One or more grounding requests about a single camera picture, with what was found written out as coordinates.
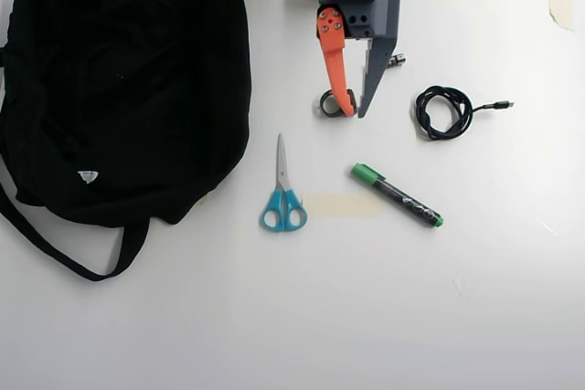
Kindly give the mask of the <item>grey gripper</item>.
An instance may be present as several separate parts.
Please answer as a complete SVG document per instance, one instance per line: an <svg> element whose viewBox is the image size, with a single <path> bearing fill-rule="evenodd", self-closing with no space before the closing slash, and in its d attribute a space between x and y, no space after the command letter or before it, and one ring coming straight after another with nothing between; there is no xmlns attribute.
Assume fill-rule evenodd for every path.
<svg viewBox="0 0 585 390"><path fill-rule="evenodd" d="M366 116L398 43L400 0L318 0L317 36L330 90L320 99L327 117L353 117L356 100L346 87L345 38L368 42L363 92L357 116Z"/></svg>

